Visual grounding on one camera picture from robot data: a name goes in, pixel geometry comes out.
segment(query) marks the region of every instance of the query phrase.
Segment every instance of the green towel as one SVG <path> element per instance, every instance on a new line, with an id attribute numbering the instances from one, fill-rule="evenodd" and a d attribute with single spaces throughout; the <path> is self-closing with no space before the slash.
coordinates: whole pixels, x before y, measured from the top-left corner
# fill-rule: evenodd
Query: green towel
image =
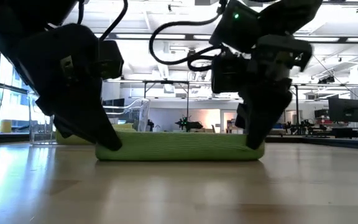
<path id="1" fill-rule="evenodd" d="M 246 147 L 244 134 L 130 133 L 118 131 L 123 146 L 110 151 L 96 146 L 96 157 L 106 161 L 254 161 L 265 152 Z"/>

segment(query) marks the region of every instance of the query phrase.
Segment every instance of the yellow object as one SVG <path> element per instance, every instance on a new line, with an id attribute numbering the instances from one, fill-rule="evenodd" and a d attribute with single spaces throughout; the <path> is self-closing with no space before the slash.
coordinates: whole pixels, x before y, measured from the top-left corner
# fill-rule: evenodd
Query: yellow object
<path id="1" fill-rule="evenodd" d="M 1 120 L 0 132 L 1 133 L 11 133 L 12 132 L 12 121 L 11 120 Z"/>
<path id="2" fill-rule="evenodd" d="M 121 132 L 136 132 L 135 129 L 132 128 L 133 124 L 113 124 L 112 127 L 116 131 Z M 78 136 L 72 135 L 68 138 L 63 138 L 60 134 L 59 130 L 56 130 L 56 142 L 57 144 L 62 145 L 90 145 L 91 143 L 87 140 L 84 140 Z"/>

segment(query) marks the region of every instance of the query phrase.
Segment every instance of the ceiling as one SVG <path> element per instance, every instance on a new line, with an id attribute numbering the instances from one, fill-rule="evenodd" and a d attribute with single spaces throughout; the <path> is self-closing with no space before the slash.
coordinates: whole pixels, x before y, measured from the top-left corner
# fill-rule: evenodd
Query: ceiling
<path id="1" fill-rule="evenodd" d="M 113 30 L 115 34 L 151 34 L 160 25 L 170 21 L 203 21 L 212 18 L 217 4 L 211 6 L 195 6 L 195 0 L 155 0 L 129 1 L 129 9 L 123 20 Z M 85 6 L 83 25 L 100 34 L 112 23 L 122 9 L 122 1 L 90 0 Z M 310 36 L 358 36 L 358 6 L 322 6 L 315 20 L 304 26 L 297 34 Z M 66 23 L 76 22 L 78 10 L 75 8 L 68 16 Z M 211 35 L 216 24 L 201 27 L 172 27 L 164 30 L 166 34 L 203 34 Z M 181 71 L 187 77 L 185 64 L 169 67 L 159 66 L 150 56 L 148 40 L 117 40 L 125 60 L 124 75 L 126 77 L 147 77 L 153 71 Z M 155 51 L 163 60 L 175 60 L 187 55 L 189 48 L 203 49 L 209 46 L 206 40 L 158 40 Z M 291 71 L 293 78 L 305 82 L 311 77 L 318 77 L 327 69 L 335 68 L 336 75 L 346 77 L 349 68 L 358 63 L 358 44 L 313 44 L 314 55 L 304 73 L 298 69 Z"/>

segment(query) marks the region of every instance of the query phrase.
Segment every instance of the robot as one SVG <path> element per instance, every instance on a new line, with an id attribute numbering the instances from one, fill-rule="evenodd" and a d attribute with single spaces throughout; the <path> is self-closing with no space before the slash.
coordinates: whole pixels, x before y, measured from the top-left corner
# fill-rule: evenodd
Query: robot
<path id="1" fill-rule="evenodd" d="M 290 69 L 305 69 L 312 55 L 309 43 L 291 35 L 314 18 L 322 1 L 282 0 L 258 13 L 237 0 L 220 0 L 217 16 L 209 21 L 171 22 L 159 27 L 150 39 L 150 53 L 160 63 L 187 62 L 190 70 L 211 69 L 214 93 L 238 92 L 244 103 L 237 109 L 236 125 L 247 126 L 247 145 L 257 149 L 291 101 Z M 63 137 L 75 134 L 116 151 L 122 142 L 103 110 L 101 84 L 122 73 L 124 61 L 119 48 L 115 41 L 105 38 L 124 17 L 128 2 L 124 0 L 119 17 L 100 38 L 81 25 L 84 0 L 79 1 L 78 23 L 62 25 L 77 3 L 0 0 L 0 53 L 39 94 L 37 105 L 44 114 L 54 115 L 54 125 Z M 180 62 L 164 62 L 154 54 L 154 38 L 161 30 L 179 25 L 201 26 L 220 16 L 209 40 L 212 47 Z M 220 49 L 221 53 L 203 55 L 211 49 Z M 200 59 L 211 60 L 211 65 L 192 66 Z M 267 106 L 265 102 L 272 96 L 274 102 Z"/>

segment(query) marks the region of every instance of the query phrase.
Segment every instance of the wooden table surface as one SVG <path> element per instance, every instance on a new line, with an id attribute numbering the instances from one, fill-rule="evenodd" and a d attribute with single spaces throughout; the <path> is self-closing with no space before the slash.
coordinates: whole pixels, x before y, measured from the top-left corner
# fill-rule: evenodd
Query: wooden table surface
<path id="1" fill-rule="evenodd" d="M 0 145 L 0 223 L 358 224 L 358 150 L 268 144 L 260 162 L 98 162 Z"/>

